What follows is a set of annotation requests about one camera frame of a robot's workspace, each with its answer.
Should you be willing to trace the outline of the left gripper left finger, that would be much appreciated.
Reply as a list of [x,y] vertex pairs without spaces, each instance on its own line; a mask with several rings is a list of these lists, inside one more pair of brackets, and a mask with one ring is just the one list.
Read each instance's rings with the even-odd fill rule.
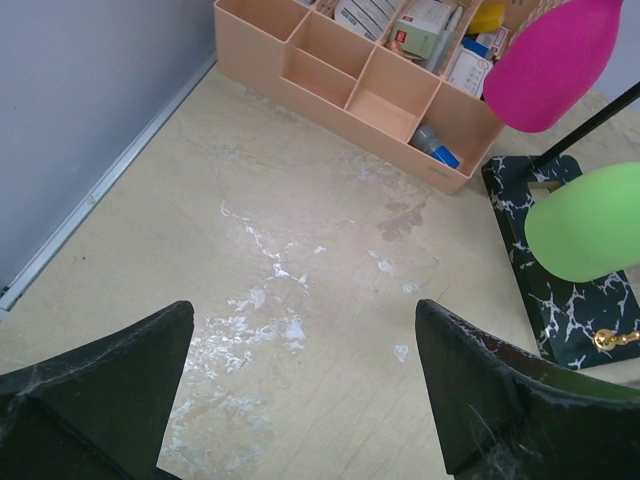
[[178,301],[2,375],[2,478],[171,478],[157,462],[193,330]]

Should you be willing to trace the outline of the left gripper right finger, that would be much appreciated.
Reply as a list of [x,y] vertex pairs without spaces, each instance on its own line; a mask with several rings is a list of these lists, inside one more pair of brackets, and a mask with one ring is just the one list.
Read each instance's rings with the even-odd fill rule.
[[449,475],[638,478],[638,390],[546,361],[433,300],[418,302],[415,331]]

